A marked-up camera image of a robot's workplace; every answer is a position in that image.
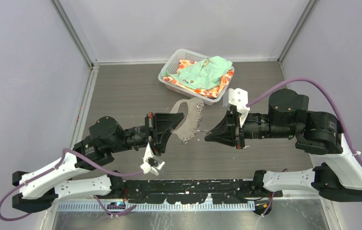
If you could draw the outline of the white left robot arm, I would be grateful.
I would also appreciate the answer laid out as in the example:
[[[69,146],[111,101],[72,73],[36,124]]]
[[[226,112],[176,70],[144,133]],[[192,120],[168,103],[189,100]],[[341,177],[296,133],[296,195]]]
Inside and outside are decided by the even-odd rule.
[[[111,171],[105,165],[114,154],[145,149],[139,173],[159,174],[172,131],[184,119],[183,113],[149,113],[142,126],[124,129],[112,117],[102,117],[89,128],[89,135],[72,149],[65,148],[56,161],[34,172],[16,171],[12,183],[18,193],[12,207],[36,213],[65,199],[86,196],[120,198],[125,191],[124,178],[133,173]]]

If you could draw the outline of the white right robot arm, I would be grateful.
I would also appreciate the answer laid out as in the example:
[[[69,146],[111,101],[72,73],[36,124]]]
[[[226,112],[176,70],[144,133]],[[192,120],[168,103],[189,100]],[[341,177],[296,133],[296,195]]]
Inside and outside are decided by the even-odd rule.
[[[251,190],[256,196],[280,190],[317,193],[336,202],[362,202],[362,164],[350,150],[338,118],[328,112],[309,111],[309,98],[280,89],[269,97],[266,114],[252,113],[247,91],[229,89],[223,98],[228,110],[209,131],[207,142],[237,149],[247,139],[295,139],[295,147],[321,160],[319,166],[296,172],[257,170]]]

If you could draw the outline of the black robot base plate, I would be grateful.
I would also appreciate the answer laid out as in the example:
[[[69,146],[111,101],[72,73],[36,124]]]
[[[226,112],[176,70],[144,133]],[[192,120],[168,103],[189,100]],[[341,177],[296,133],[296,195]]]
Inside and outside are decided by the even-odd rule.
[[[243,179],[206,180],[127,180],[99,199],[121,199],[132,204],[242,204],[267,200],[272,192],[252,185]]]

